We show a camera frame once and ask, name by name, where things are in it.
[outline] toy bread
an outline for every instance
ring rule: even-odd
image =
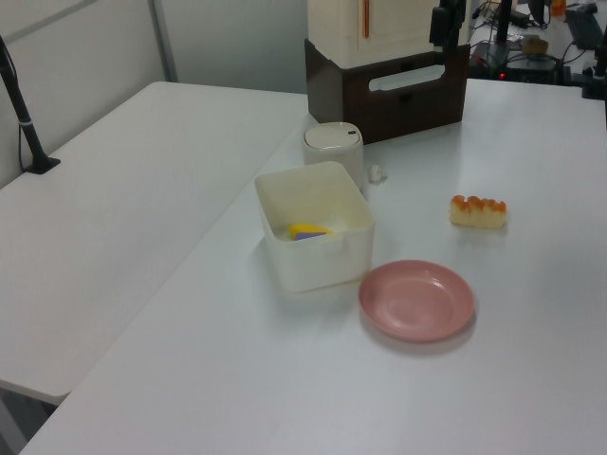
[[[470,196],[453,196],[451,199],[451,222],[473,228],[498,229],[506,220],[506,203],[494,199]]]

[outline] yellow object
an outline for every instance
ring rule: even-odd
[[[468,201],[457,195],[451,199],[451,222],[473,228],[498,229],[506,221],[506,203],[471,196]]]
[[[324,227],[310,225],[308,223],[294,223],[288,226],[288,233],[292,239],[295,239],[297,234],[305,233],[314,233],[314,232],[323,232],[325,234],[332,234],[333,231],[331,229],[326,229]]]

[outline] black pole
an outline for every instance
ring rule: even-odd
[[[40,140],[38,139],[38,135],[36,134],[34,125],[31,122],[31,118],[29,117],[26,102],[24,101],[23,96],[21,95],[21,90],[19,90],[17,78],[12,70],[7,47],[4,44],[4,40],[1,36],[0,73],[2,73],[2,79],[4,81],[4,85],[7,87],[7,92],[9,92],[12,107],[14,108],[15,113],[17,114],[19,124],[21,125],[26,140],[28,141],[29,149],[31,150],[31,166],[26,168],[25,171],[27,173],[46,173],[46,171],[54,168],[61,161],[57,158],[51,158],[49,156],[46,156],[42,145],[40,144]]]
[[[495,35],[495,43],[502,44],[505,43],[507,39],[510,11],[512,10],[512,0],[502,0],[499,8],[500,13],[497,20],[497,34]]]
[[[581,87],[581,97],[588,100],[605,100],[607,109],[607,86],[605,73],[607,72],[607,27],[603,32],[603,39],[595,52],[597,65],[593,71],[592,80]]]

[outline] cup lid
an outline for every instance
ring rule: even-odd
[[[352,123],[322,123],[310,128],[303,135],[305,143],[324,152],[336,152],[338,149],[351,147],[360,141],[360,131]]]

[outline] drawer handle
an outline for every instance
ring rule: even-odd
[[[371,0],[362,0],[362,37],[369,38],[369,2]]]
[[[445,66],[435,64],[425,68],[405,71],[404,73],[391,74],[383,78],[372,79],[369,81],[369,90],[376,92],[378,90],[388,91],[397,88],[418,85],[419,83],[436,81],[445,74]]]

